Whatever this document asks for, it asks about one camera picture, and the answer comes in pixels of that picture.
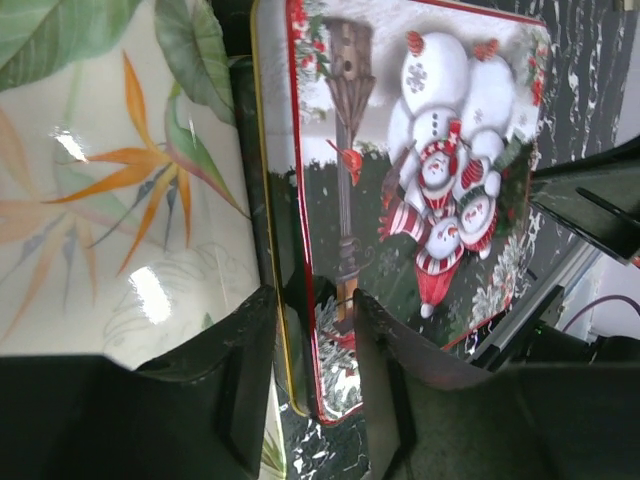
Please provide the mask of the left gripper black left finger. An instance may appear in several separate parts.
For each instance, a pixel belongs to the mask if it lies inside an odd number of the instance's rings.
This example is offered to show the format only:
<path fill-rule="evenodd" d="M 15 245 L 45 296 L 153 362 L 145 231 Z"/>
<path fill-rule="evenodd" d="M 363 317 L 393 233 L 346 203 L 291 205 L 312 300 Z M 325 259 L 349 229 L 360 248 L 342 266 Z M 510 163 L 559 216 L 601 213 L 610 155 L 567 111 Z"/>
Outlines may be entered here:
<path fill-rule="evenodd" d="M 255 479 L 276 293 L 134 370 L 100 355 L 1 360 L 5 479 Z"/>

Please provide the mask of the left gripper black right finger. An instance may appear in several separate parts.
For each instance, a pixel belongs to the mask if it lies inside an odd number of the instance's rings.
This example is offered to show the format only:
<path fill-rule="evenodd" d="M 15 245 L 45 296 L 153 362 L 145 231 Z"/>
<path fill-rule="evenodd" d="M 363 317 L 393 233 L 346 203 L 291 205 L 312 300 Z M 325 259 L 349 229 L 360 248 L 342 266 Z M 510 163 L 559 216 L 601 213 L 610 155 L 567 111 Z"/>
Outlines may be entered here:
<path fill-rule="evenodd" d="M 639 343 L 496 372 L 442 351 L 354 296 L 372 479 L 635 479 Z"/>

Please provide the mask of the gold tin lid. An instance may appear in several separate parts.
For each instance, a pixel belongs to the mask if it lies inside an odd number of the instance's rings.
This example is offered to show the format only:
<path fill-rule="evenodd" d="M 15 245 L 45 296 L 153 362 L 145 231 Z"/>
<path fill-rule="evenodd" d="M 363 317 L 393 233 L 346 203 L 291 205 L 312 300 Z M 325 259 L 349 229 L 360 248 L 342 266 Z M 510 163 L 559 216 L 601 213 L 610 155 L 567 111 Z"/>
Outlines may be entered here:
<path fill-rule="evenodd" d="M 550 33 L 464 1 L 258 1 L 251 27 L 287 355 L 334 425 L 362 404 L 356 290 L 464 359 L 506 313 Z"/>

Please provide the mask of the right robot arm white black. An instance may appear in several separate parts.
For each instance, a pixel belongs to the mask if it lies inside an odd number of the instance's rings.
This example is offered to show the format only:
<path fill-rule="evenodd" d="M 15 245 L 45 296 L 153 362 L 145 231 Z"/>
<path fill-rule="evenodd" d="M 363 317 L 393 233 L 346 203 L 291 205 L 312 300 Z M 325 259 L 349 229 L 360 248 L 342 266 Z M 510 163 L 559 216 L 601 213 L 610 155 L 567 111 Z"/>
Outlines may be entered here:
<path fill-rule="evenodd" d="M 490 371 L 562 336 L 554 330 L 568 284 L 596 252 L 623 263 L 639 256 L 639 139 L 535 172 L 529 203 L 576 237 L 470 357 Z"/>

